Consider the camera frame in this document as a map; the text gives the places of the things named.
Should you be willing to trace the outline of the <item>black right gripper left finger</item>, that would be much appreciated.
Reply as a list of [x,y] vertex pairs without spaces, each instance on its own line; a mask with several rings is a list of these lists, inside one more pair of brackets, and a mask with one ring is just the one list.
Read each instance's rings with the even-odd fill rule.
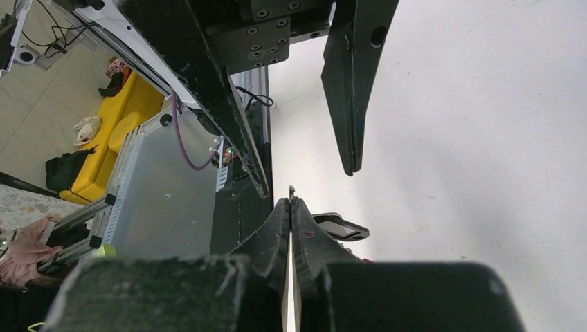
[[45,331],[283,331],[290,202],[226,255],[85,261]]

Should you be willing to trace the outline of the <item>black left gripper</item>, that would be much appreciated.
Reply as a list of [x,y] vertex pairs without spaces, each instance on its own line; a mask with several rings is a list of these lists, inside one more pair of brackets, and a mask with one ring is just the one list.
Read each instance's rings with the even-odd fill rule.
[[283,62],[291,45],[329,32],[321,79],[343,169],[353,176],[362,167],[366,112],[398,4],[137,0],[117,8],[237,149],[266,198],[267,176],[229,73]]

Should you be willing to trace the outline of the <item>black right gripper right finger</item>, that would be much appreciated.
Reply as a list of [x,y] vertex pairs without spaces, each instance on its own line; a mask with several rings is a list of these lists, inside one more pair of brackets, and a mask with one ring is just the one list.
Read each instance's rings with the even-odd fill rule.
[[291,200],[299,331],[522,331],[505,284],[467,262],[364,262]]

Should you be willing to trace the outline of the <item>black key tag with key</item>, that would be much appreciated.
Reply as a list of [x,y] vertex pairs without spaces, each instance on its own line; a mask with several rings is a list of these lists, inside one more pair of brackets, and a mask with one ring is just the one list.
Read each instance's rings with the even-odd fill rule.
[[337,241],[353,242],[367,239],[369,229],[346,221],[339,213],[313,214],[316,224]]

